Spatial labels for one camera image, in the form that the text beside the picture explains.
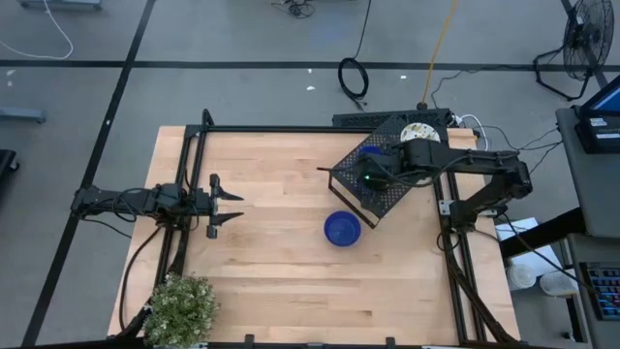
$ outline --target white cord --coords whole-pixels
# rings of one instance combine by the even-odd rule
[[[478,118],[475,115],[472,114],[465,114],[462,116],[454,116],[454,119],[456,120],[456,123],[458,123],[459,125],[461,124],[461,122],[463,122],[463,119],[465,117],[471,117],[474,120],[476,120],[476,123],[478,123],[478,126],[480,127],[480,131],[482,132],[482,137],[484,138],[484,151],[488,150],[488,138],[486,137],[486,133],[484,132],[484,128],[482,127],[481,121],[478,120]]]
[[[23,56],[30,57],[30,58],[58,59],[58,60],[67,59],[74,52],[74,44],[71,42],[71,39],[69,39],[67,34],[65,34],[65,32],[62,30],[62,28],[60,28],[60,25],[58,25],[58,23],[56,22],[56,19],[54,19],[54,16],[51,15],[51,11],[49,10],[49,6],[47,5],[47,0],[43,0],[43,3],[46,5],[46,11],[47,11],[47,14],[49,15],[49,18],[51,19],[52,22],[54,22],[54,25],[56,25],[56,28],[58,28],[58,31],[60,32],[60,34],[62,34],[62,36],[65,37],[65,39],[67,40],[67,43],[69,43],[69,47],[70,47],[69,53],[65,54],[62,57],[54,57],[54,56],[37,55],[37,54],[30,54],[30,53],[22,52],[20,50],[11,48],[10,46],[8,46],[2,41],[0,41],[0,45],[2,45],[3,47],[7,48],[10,51],[13,51],[17,54],[21,54]]]

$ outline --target potted plant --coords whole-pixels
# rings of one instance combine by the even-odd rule
[[[188,348],[208,339],[219,304],[205,277],[169,274],[153,292],[150,309],[146,344]]]

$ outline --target concrete floor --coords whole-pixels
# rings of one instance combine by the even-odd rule
[[[145,3],[107,0],[100,13],[54,12],[76,46],[71,59],[125,59]],[[316,13],[305,20],[268,3],[158,0],[138,59],[338,61],[355,52],[365,1],[318,1]],[[449,0],[376,1],[359,60],[428,62],[449,7]],[[438,61],[530,63],[537,53],[560,45],[565,20],[559,0],[461,2]],[[0,40],[38,54],[62,55],[66,47],[43,12],[24,11],[14,1],[0,3]],[[20,58],[0,48],[0,60]],[[608,63],[618,62],[620,47],[614,45]],[[10,76],[4,74],[11,70]],[[44,125],[0,123],[0,148],[16,150],[22,164],[0,203],[0,347],[21,342],[119,73],[112,68],[0,69],[0,105],[48,113]],[[433,85],[454,73],[437,71]],[[372,70],[369,76],[367,110],[390,111],[415,108],[426,73]],[[545,77],[570,91],[579,88],[564,73]],[[592,83],[578,102],[596,91]],[[531,72],[463,75],[446,81],[437,99],[441,107],[502,127],[517,145],[553,128],[554,111],[570,105],[537,86]],[[142,186],[157,129],[197,123],[203,108],[218,124],[329,125],[335,113],[357,112],[340,91],[335,70],[134,69],[94,183],[117,190]],[[507,148],[499,133],[488,132],[492,149]],[[554,134],[546,140],[558,139]],[[522,159],[533,165],[542,155],[526,152]],[[532,195],[511,203],[512,218],[544,221],[577,205],[561,147],[549,154],[533,182]],[[131,226],[110,222],[131,233]],[[105,336],[128,245],[105,227],[79,224],[38,343]],[[525,340],[587,347],[559,338],[560,331],[570,329],[564,301],[535,291],[515,293],[513,300]]]

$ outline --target wooden tabletop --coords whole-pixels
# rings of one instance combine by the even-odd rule
[[[174,182],[183,132],[160,128],[147,188]],[[398,344],[458,343],[444,253],[435,244],[440,226],[432,187],[412,189],[376,229],[362,224],[352,247],[325,238],[325,219],[347,208],[327,189],[327,173],[316,168],[335,165],[366,136],[208,134],[199,186],[208,188],[209,175],[217,173],[225,190],[245,199],[220,202],[222,212],[245,214],[220,228],[217,239],[206,238],[204,218],[189,240],[184,274],[207,276],[221,303],[210,340],[240,342],[252,333],[257,342],[382,344],[393,336]],[[450,129],[449,141],[451,147],[476,144],[464,129]],[[457,183],[461,198],[484,186],[481,175],[458,174]],[[494,232],[490,219],[479,218],[477,226]],[[153,220],[139,219],[128,260],[154,229]],[[152,292],[163,235],[132,267],[126,323]],[[480,297],[518,337],[497,242],[480,234],[469,241]],[[474,338],[470,306],[462,299]],[[110,334],[119,332],[117,311],[118,300]]]

